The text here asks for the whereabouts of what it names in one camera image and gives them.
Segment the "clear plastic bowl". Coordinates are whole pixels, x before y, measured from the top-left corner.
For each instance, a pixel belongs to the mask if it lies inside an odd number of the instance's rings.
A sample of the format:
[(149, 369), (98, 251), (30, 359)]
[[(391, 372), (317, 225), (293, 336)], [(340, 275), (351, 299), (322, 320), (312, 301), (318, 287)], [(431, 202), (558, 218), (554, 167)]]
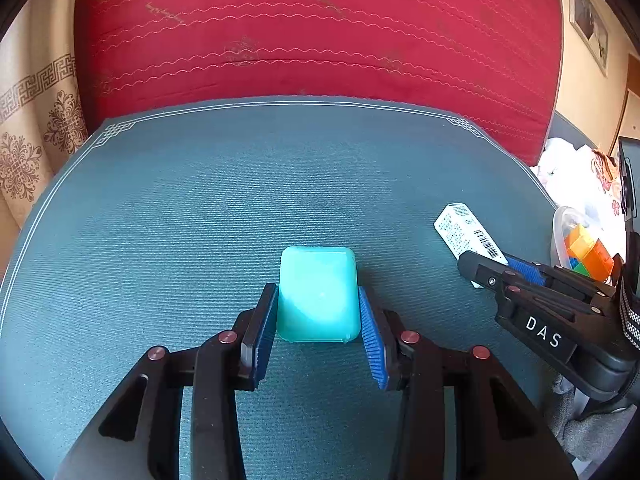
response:
[(626, 260), (624, 226), (604, 226), (579, 209), (561, 206), (552, 219), (550, 258), (554, 266), (611, 283), (616, 258)]

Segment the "framed wall picture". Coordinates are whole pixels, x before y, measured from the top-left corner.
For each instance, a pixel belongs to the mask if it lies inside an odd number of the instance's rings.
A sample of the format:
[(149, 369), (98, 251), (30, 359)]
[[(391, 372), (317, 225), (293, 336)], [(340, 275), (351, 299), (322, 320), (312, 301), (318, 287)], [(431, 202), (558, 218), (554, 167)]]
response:
[(570, 0), (570, 24), (587, 47), (603, 76), (608, 76), (610, 33), (600, 0)]

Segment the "green orange toy brick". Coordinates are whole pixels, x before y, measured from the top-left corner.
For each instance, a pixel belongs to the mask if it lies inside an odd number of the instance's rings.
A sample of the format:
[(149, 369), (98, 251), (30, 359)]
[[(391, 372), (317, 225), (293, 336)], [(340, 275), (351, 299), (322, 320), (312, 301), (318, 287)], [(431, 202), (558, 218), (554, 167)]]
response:
[(596, 281), (606, 282), (613, 271), (613, 266), (614, 261), (608, 250), (600, 240), (596, 240), (589, 254), (584, 260), (579, 260), (579, 266), (573, 270)]

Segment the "teal soap-shaped case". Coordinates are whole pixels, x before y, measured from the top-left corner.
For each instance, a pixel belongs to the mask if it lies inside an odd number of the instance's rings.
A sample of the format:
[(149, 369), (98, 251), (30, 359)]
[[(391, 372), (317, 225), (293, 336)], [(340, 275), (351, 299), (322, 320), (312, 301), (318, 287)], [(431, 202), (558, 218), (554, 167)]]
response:
[(278, 335), (292, 344), (346, 344), (360, 330), (354, 252), (346, 247), (285, 248), (279, 275)]

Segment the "floral patterned cloth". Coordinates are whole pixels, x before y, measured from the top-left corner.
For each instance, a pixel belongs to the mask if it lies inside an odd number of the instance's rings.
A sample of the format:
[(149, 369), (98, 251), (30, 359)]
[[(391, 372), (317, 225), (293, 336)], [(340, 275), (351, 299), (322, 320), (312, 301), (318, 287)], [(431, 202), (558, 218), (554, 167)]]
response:
[(615, 217), (622, 213), (622, 185), (620, 184), (620, 167), (611, 156), (598, 150), (592, 151), (591, 170), (602, 186), (605, 203), (608, 204)]

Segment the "teal table mat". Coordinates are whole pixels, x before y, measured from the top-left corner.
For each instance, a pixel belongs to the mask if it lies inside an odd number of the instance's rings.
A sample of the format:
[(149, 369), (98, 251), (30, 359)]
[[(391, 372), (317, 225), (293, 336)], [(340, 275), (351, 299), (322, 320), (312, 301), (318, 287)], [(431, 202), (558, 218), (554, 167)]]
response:
[(290, 246), (351, 249), (379, 304), (441, 346), (491, 348), (541, 404), (552, 370), (496, 323), (434, 229), (452, 203), (504, 252), (548, 261), (552, 201), (475, 119), (282, 99), (106, 122), (37, 200), (6, 270), (2, 422), (52, 478), (145, 350), (230, 327)]

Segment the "wooden wardrobe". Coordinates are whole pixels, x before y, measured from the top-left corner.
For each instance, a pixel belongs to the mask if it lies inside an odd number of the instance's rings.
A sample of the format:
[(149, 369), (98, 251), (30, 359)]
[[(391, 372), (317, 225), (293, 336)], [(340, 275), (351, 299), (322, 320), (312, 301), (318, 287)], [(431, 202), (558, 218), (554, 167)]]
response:
[(608, 154), (615, 157), (620, 137), (638, 140), (640, 136), (640, 62), (637, 55), (628, 55), (628, 70), (622, 111)]

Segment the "yellow orange toy brick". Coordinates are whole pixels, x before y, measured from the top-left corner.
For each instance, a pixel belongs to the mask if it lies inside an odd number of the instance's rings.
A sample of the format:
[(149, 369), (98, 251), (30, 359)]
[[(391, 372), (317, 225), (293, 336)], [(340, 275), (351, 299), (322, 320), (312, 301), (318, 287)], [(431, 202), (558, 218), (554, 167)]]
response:
[(564, 243), (569, 257), (584, 260), (596, 244), (596, 240), (584, 226), (578, 224), (564, 238)]

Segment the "beige patterned curtain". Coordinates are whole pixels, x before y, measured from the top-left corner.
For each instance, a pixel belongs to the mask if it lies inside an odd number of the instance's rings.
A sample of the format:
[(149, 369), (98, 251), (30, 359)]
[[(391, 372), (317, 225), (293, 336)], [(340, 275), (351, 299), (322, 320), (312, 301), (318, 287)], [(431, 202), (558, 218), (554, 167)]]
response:
[(75, 0), (27, 0), (1, 40), (1, 213), (22, 226), (85, 140)]

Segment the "small teal white box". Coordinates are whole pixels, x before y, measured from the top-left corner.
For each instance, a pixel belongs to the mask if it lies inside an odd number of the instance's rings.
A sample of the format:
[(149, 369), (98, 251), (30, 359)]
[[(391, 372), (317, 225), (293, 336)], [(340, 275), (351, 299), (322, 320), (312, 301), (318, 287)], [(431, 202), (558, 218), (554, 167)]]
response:
[(464, 203), (448, 204), (434, 222), (434, 229), (457, 260), (467, 250), (508, 265), (494, 239)]

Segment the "red quilted mattress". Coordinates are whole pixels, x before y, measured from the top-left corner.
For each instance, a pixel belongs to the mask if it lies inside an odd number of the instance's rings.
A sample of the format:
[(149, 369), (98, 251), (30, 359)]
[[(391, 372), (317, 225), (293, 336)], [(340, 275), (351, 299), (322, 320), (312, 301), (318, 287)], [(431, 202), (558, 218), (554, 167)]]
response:
[(76, 0), (90, 128), (243, 96), (450, 110), (534, 164), (562, 58), (561, 0)]

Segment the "white clothes pile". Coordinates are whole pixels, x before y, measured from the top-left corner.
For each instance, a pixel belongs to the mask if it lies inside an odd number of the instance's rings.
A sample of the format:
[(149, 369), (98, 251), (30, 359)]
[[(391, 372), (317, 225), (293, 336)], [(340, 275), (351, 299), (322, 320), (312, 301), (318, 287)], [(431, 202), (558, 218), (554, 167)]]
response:
[(533, 174), (558, 206), (579, 209), (604, 226), (624, 225), (623, 207), (619, 217), (605, 203), (599, 180), (591, 170), (592, 151), (587, 144), (579, 148), (562, 138), (549, 138)]

